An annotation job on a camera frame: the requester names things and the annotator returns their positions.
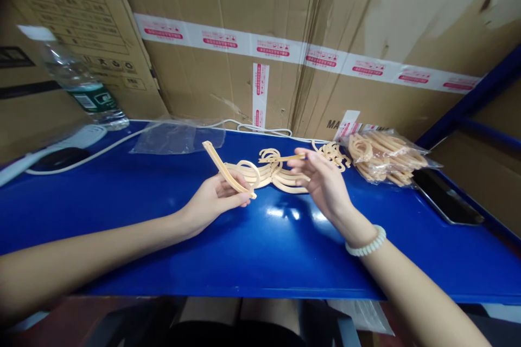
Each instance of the bottle cap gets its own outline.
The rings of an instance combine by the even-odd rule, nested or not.
[[[51,30],[42,26],[22,26],[18,25],[18,28],[27,35],[27,38],[34,41],[56,41],[56,37],[53,35]]]

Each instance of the white sticker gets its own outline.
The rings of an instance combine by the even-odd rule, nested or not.
[[[346,63],[342,68],[342,74],[364,79],[392,82],[400,66],[401,64],[398,62],[377,60],[349,53]]]
[[[302,42],[251,34],[252,57],[301,63]]]
[[[362,124],[357,123],[358,116],[360,115],[360,111],[356,110],[347,110],[342,118],[342,122],[336,131],[334,141],[339,142],[340,138],[346,136],[347,134],[351,134],[353,130],[357,132],[360,130]]]
[[[252,95],[253,112],[252,122],[255,126],[266,126],[266,108],[268,106],[268,81],[270,66],[253,63]]]
[[[327,70],[331,73],[340,73],[346,58],[346,52],[317,45],[309,45],[306,51],[304,65],[311,68]]]
[[[259,59],[304,64],[331,73],[466,94],[481,78],[374,59],[303,42],[134,14],[141,38]]]
[[[377,128],[378,128],[378,126],[376,126],[376,125],[365,125],[364,126],[364,131],[376,130]]]

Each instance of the plastic bag of beige parts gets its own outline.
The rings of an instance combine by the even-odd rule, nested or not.
[[[423,149],[394,130],[350,134],[341,140],[347,145],[358,172],[370,183],[393,183],[413,187],[412,173],[418,169],[443,167],[425,157]]]

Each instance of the black phone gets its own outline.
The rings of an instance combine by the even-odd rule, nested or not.
[[[480,225],[485,220],[434,170],[415,171],[414,181],[423,198],[449,224]]]

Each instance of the computer mouse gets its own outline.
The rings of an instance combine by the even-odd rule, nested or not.
[[[35,171],[54,171],[80,162],[90,155],[90,152],[85,149],[67,147],[42,157],[31,169]]]

